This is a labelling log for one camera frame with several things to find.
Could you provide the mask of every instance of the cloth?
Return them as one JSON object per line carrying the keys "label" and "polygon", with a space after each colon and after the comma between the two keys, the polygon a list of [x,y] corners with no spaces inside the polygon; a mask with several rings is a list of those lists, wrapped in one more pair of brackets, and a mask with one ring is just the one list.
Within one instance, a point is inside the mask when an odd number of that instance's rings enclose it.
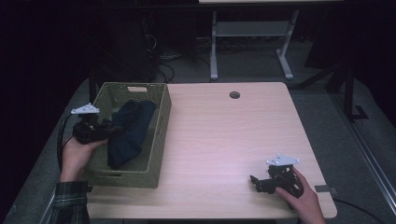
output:
{"label": "cloth", "polygon": [[113,127],[123,127],[124,133],[108,140],[107,164],[119,169],[142,151],[146,134],[155,111],[151,101],[128,101],[111,115]]}
{"label": "cloth", "polygon": [[62,182],[56,184],[50,215],[51,224],[87,224],[87,181]]}

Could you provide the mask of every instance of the hand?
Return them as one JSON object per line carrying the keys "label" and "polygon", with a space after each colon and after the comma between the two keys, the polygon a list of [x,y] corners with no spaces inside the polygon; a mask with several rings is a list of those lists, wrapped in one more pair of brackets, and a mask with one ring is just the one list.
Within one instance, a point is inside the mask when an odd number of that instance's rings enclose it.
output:
{"label": "hand", "polygon": [[318,195],[309,187],[305,177],[294,167],[293,172],[303,186],[303,195],[295,198],[282,188],[276,188],[276,193],[294,208],[304,224],[326,223],[320,209]]}
{"label": "hand", "polygon": [[60,181],[68,182],[81,180],[84,168],[90,160],[93,151],[106,142],[107,140],[82,145],[75,137],[72,137],[64,146]]}

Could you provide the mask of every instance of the basket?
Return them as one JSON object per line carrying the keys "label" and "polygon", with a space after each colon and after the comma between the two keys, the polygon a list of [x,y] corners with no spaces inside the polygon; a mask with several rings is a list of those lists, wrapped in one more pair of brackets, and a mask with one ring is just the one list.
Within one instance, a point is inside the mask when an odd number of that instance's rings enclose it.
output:
{"label": "basket", "polygon": [[150,100],[156,110],[148,126],[141,153],[118,170],[107,165],[107,145],[97,148],[88,163],[84,178],[91,185],[155,189],[158,187],[163,161],[163,147],[171,110],[166,84],[106,82],[93,105],[100,109],[99,122],[111,119],[130,100]]}

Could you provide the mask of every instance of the light wood tabletop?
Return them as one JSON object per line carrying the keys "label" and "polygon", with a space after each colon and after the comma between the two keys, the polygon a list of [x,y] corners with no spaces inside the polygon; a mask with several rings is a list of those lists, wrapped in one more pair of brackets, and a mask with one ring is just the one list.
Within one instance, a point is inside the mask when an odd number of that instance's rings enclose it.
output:
{"label": "light wood tabletop", "polygon": [[[170,84],[172,109],[157,189],[94,186],[91,218],[289,218],[276,194],[258,193],[276,153],[298,158],[310,186],[325,185],[304,127],[283,83]],[[238,99],[230,97],[237,91]],[[318,193],[335,217],[329,192]]]}

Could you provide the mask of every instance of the sleeve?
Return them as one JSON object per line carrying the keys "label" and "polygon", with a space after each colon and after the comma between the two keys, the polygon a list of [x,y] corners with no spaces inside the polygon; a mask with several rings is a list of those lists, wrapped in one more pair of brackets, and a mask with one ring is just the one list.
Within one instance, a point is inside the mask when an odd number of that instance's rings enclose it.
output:
{"label": "sleeve", "polygon": [[50,216],[51,224],[87,224],[87,181],[61,182],[56,184]]}

